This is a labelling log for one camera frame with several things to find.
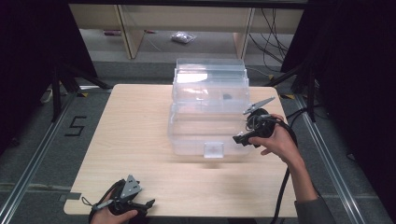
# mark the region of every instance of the black stand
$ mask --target black stand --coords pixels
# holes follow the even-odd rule
[[[58,63],[56,66],[54,66],[52,71],[52,82],[51,82],[52,98],[53,98],[52,122],[58,118],[59,114],[62,111],[60,82],[62,82],[67,92],[80,91],[80,87],[77,84],[76,80],[73,77],[71,77],[69,74],[67,74],[67,72],[78,75],[79,77],[82,77],[90,81],[92,84],[95,84],[96,86],[104,90],[113,89],[112,86],[107,85],[105,82],[102,82],[101,80],[95,77],[87,75],[86,73],[77,69],[74,66],[65,63]]]
[[[60,82],[68,92],[80,91],[75,77],[82,77],[102,89],[112,88],[97,79],[91,57],[65,0],[11,2],[12,9],[20,16],[26,31],[33,34],[30,41],[40,48],[36,54],[41,56],[40,59],[45,59],[46,67],[50,70],[52,121],[61,112]]]
[[[294,68],[290,69],[289,72],[285,73],[281,77],[272,80],[265,84],[265,87],[274,87],[275,85],[297,75],[294,80],[291,90],[295,93],[301,93],[304,86],[307,87],[307,113],[309,118],[315,122],[314,114],[314,100],[315,100],[315,78],[318,76],[319,69],[323,65],[325,55],[329,53],[331,46],[331,36],[335,30],[336,16],[339,14],[339,9],[342,4],[342,0],[339,0],[334,4],[330,16],[325,21],[323,27],[318,31],[318,35],[315,38],[311,49],[308,51],[307,56],[303,62]]]

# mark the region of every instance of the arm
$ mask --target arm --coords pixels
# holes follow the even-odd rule
[[[279,115],[272,116],[283,120]],[[251,137],[248,141],[266,147],[263,156],[274,153],[288,165],[300,223],[335,223],[326,203],[317,195],[297,146],[284,128],[276,125],[271,137]]]

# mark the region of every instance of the black cable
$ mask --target black cable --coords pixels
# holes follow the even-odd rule
[[[277,58],[275,56],[275,54],[271,53],[270,51],[268,51],[268,49],[263,48],[259,43],[256,42],[256,40],[253,38],[253,36],[251,36],[251,34],[249,34],[251,40],[253,41],[253,43],[256,45],[256,47],[261,50],[262,52],[268,54],[269,56],[271,56],[272,58],[274,58],[275,60],[277,60],[279,63],[283,63],[282,60],[280,60],[279,58]]]
[[[293,129],[291,128],[291,126],[287,125],[284,121],[276,121],[276,123],[279,124],[282,128],[286,129],[286,131],[288,131],[288,133],[289,133],[291,139],[293,140],[294,144],[296,146],[298,146],[297,136],[296,136],[295,132],[293,131]],[[276,209],[275,209],[274,217],[273,217],[273,219],[271,221],[271,224],[275,224],[277,219],[278,219],[278,217],[279,217],[280,205],[282,203],[283,193],[285,192],[285,188],[286,188],[286,185],[288,183],[289,176],[290,176],[290,170],[289,170],[289,167],[288,167],[286,169],[286,173],[285,173],[285,175],[283,177],[283,181],[282,181],[282,184],[280,186],[279,193],[277,195]]]
[[[279,48],[279,49],[282,49],[282,50],[283,50],[283,49],[289,50],[289,48],[286,47],[284,44],[282,44],[282,43],[279,41],[279,39],[277,38],[277,33],[276,33],[276,9],[273,8],[273,23],[272,23],[272,25],[270,24],[270,22],[268,21],[267,17],[265,16],[265,13],[264,13],[264,10],[263,10],[263,9],[262,9],[262,15],[264,16],[265,21],[267,22],[267,25],[268,25],[268,27],[269,27],[269,29],[270,29],[270,35],[268,36],[268,39],[265,39],[265,38],[264,38],[264,39],[267,40],[267,41],[269,42],[271,35],[273,35],[273,36],[274,36],[274,39],[276,40],[276,43],[277,43],[277,46],[273,45],[274,47]]]

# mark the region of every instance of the gray floor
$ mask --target gray floor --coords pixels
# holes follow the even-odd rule
[[[232,34],[194,33],[196,39],[193,42],[181,45],[171,41],[172,31],[157,31],[155,34],[145,35],[137,57],[129,60],[126,58],[120,36],[105,36],[103,31],[99,30],[81,30],[81,33],[99,78],[113,85],[171,84],[177,58],[236,58]],[[259,34],[253,34],[253,38],[264,46],[264,40]],[[280,35],[279,39],[288,46],[292,35]],[[277,48],[268,49],[281,57]],[[269,75],[275,77],[280,75],[276,72],[280,63],[270,59],[269,56],[263,57],[262,52],[251,40],[247,45],[245,64],[252,86],[260,86],[267,82]],[[80,83],[91,85],[83,80],[80,80]],[[280,94],[289,94],[291,83],[292,78],[279,84],[276,89]],[[73,97],[70,94],[63,96],[64,102],[68,97],[73,97],[73,102],[67,109],[43,161],[39,163],[29,188],[9,223],[87,223],[87,216],[68,216],[64,213],[64,197],[73,185],[109,94],[98,91],[91,92],[86,97]],[[281,103],[286,115],[299,109],[296,100],[282,99]],[[25,167],[34,156],[50,126],[51,109],[50,102],[38,107],[26,128],[19,134],[21,144],[8,148],[0,158],[0,202],[3,203],[7,199],[13,185],[20,180]],[[317,108],[315,112],[320,134],[365,223],[392,223],[359,165],[346,157],[347,147],[326,111]],[[84,130],[79,137],[66,136],[68,133],[76,132],[75,129],[69,128],[75,116],[86,117],[76,123],[84,126]],[[329,176],[318,146],[303,117],[297,118],[293,130],[297,133],[300,150],[313,182],[329,205],[337,223],[356,223],[348,215],[336,183]],[[270,219],[258,217],[256,220],[263,224],[269,223]],[[297,223],[297,220],[286,218],[284,223]]]

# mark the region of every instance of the tripod leg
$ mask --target tripod leg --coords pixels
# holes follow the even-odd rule
[[[61,89],[59,87],[59,78],[56,66],[52,75],[52,99],[53,99],[53,115],[52,122],[58,118],[61,113]]]
[[[289,72],[283,74],[281,77],[279,77],[279,78],[277,78],[275,80],[272,80],[269,83],[265,84],[264,87],[274,87],[275,85],[277,85],[277,84],[283,82],[284,80],[286,80],[286,79],[296,75],[297,73],[299,73],[301,68],[302,68],[302,66],[298,65],[297,67],[291,69]]]

